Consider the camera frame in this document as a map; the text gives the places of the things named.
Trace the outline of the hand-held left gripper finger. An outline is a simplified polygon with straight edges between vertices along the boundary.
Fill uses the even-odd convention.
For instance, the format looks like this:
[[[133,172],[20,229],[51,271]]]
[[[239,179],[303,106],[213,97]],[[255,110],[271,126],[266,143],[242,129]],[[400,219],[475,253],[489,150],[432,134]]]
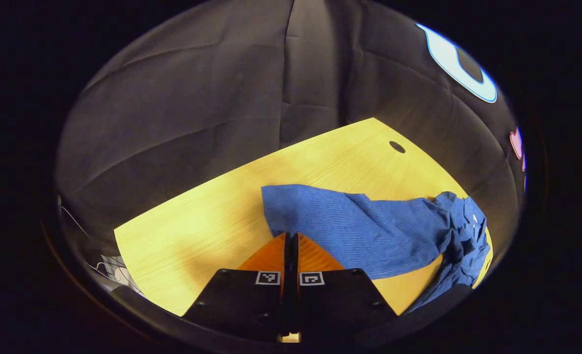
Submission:
[[[343,267],[307,236],[291,236],[291,269],[301,342],[344,341],[398,319],[363,269]]]
[[[237,269],[217,270],[183,319],[246,340],[276,342],[284,281],[290,279],[291,237],[282,234]]]

